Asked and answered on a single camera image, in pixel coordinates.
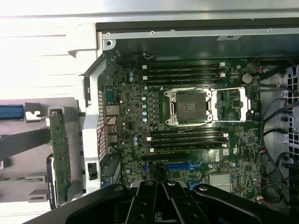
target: capacitor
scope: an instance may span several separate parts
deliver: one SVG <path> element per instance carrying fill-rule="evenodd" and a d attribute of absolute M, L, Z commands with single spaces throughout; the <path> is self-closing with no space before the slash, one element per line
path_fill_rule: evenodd
<path fill-rule="evenodd" d="M 234 162 L 229 163 L 232 168 L 235 168 L 236 164 Z"/>
<path fill-rule="evenodd" d="M 242 82 L 245 84 L 249 84 L 252 82 L 252 75 L 246 73 L 242 76 Z"/>

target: green circuit board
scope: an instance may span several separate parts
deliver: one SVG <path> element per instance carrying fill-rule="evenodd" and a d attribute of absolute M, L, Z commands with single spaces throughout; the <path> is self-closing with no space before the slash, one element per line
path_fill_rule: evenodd
<path fill-rule="evenodd" d="M 182 76 L 175 85 L 168 85 L 162 78 L 160 82 L 159 76 L 153 78 L 154 83 L 149 83 L 147 79 L 149 69 L 205 67 L 219 63 L 225 63 L 225 66 L 221 68 L 222 76 L 215 83 L 188 83 Z M 183 181 L 192 186 L 201 182 L 211 184 L 216 180 L 215 177 L 219 177 L 220 180 L 228 181 L 225 187 L 231 189 L 230 192 L 253 199 L 255 187 L 260 184 L 255 166 L 261 146 L 260 80 L 259 76 L 252 76 L 252 81 L 245 84 L 241 77 L 254 71 L 255 67 L 246 59 L 131 63 L 119 66 L 104 84 L 104 95 L 106 116 L 117 116 L 116 123 L 110 123 L 106 127 L 106 141 L 121 153 L 122 183 L 129 187 L 135 180 L 149 178 L 148 171 L 153 164 L 164 167 L 169 167 L 169 164 L 196 164 L 192 169 L 166 169 L 166 178 Z M 250 99 L 246 122 L 234 122 L 239 119 L 242 108 L 238 89 L 221 91 L 217 93 L 218 118 L 228 122 L 211 122 L 203 127 L 194 128 L 194 131 L 202 131 L 202 135 L 208 136 L 210 130 L 216 128 L 223 134 L 224 144 L 176 147 L 168 143 L 167 146 L 157 147 L 153 151 L 153 142 L 149 140 L 153 133 L 162 139 L 161 134 L 175 132 L 178 134 L 175 142 L 183 136 L 182 133 L 190 129 L 166 124 L 170 118 L 170 104 L 165 92 L 188 87 L 215 90 L 245 88 L 246 96 Z M 118 112 L 114 114 L 112 111 L 115 108 Z"/>

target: screw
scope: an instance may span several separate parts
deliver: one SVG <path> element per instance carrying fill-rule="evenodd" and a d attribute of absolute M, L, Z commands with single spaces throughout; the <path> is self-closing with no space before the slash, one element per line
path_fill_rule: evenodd
<path fill-rule="evenodd" d="M 152 181 L 146 181 L 146 182 L 144 183 L 144 185 L 146 185 L 146 186 L 151 186 L 151 185 L 153 185 L 153 182 L 152 182 Z"/>
<path fill-rule="evenodd" d="M 202 190 L 202 191 L 206 191 L 207 187 L 206 186 L 200 186 L 199 189 Z"/>
<path fill-rule="evenodd" d="M 121 191 L 121 190 L 123 190 L 123 187 L 119 186 L 119 187 L 114 188 L 114 190 L 115 191 Z"/>
<path fill-rule="evenodd" d="M 174 181 L 169 181 L 167 184 L 168 184 L 169 186 L 174 186 L 174 185 L 176 185 L 177 183 L 175 183 Z"/>

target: mounting hole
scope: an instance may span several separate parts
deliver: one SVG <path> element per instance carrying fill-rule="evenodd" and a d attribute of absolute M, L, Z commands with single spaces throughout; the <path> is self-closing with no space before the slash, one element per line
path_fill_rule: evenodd
<path fill-rule="evenodd" d="M 198 216 L 195 215 L 195 214 L 191 214 L 191 215 L 190 215 L 190 218 L 191 218 L 191 219 L 198 219 Z"/>
<path fill-rule="evenodd" d="M 137 219 L 139 219 L 139 220 L 144 219 L 144 214 L 139 214 L 139 215 L 137 216 Z"/>
<path fill-rule="evenodd" d="M 191 206 L 191 204 L 189 202 L 185 202 L 184 206 L 189 207 L 189 206 Z"/>

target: heatsink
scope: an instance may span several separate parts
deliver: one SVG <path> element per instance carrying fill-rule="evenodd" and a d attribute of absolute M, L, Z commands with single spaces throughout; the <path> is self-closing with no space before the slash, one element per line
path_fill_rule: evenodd
<path fill-rule="evenodd" d="M 209 184 L 227 192 L 233 192 L 231 176 L 229 173 L 225 174 L 210 174 Z"/>

